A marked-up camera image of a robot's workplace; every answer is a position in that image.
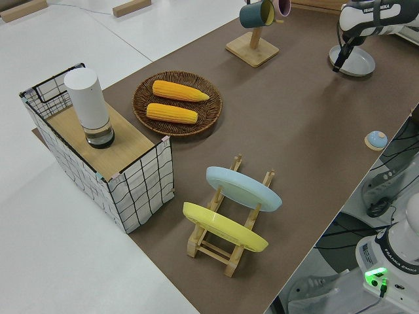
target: glass base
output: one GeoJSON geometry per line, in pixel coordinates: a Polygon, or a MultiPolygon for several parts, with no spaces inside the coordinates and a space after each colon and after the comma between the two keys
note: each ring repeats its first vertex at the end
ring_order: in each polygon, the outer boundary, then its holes
{"type": "Polygon", "coordinates": [[[110,140],[108,140],[108,142],[102,143],[102,144],[95,144],[93,142],[90,142],[87,137],[86,137],[86,140],[87,140],[87,143],[89,143],[89,145],[93,148],[98,148],[98,149],[108,148],[109,146],[111,146],[111,144],[115,140],[115,133],[112,131],[112,137],[110,138],[110,140]]]}
{"type": "Polygon", "coordinates": [[[83,128],[87,143],[94,148],[107,148],[111,146],[115,140],[115,133],[113,131],[110,121],[98,129],[83,128]]]}

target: wire mesh basket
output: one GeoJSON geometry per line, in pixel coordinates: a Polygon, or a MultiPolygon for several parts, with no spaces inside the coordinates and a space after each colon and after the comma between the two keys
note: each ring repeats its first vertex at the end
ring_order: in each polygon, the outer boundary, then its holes
{"type": "Polygon", "coordinates": [[[54,129],[48,118],[72,106],[64,85],[65,74],[83,63],[20,93],[26,109],[58,163],[124,232],[130,233],[146,223],[174,197],[172,143],[169,137],[105,179],[54,129]]]}

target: pink mug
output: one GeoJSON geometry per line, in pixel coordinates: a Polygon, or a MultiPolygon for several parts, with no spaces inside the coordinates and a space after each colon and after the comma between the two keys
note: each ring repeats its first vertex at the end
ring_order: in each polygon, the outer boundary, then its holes
{"type": "Polygon", "coordinates": [[[291,10],[291,0],[272,0],[275,9],[275,19],[287,16],[291,10]]]}

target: woven plate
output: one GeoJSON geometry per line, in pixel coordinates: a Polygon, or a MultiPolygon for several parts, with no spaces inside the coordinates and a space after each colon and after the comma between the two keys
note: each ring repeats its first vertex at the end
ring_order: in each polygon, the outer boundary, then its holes
{"type": "Polygon", "coordinates": [[[172,136],[188,136],[208,129],[217,121],[221,114],[222,106],[221,96],[210,82],[196,74],[182,71],[168,71],[149,77],[137,87],[132,100],[134,113],[142,124],[155,132],[172,136]],[[209,99],[207,101],[191,102],[155,96],[153,94],[153,83],[155,80],[167,80],[197,88],[209,95],[209,99]],[[146,112],[150,103],[163,103],[196,111],[198,113],[198,121],[195,124],[181,124],[149,119],[146,116],[146,112]]]}

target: corn cob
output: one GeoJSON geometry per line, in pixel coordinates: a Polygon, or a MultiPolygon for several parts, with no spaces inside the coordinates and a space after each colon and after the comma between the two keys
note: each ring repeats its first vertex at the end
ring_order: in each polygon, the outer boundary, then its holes
{"type": "Polygon", "coordinates": [[[154,81],[153,94],[160,97],[184,101],[203,101],[210,98],[207,94],[196,88],[168,82],[166,80],[154,81]]]}
{"type": "Polygon", "coordinates": [[[193,110],[163,105],[161,103],[150,103],[147,106],[147,117],[154,120],[194,124],[198,120],[198,113],[193,110]]]}

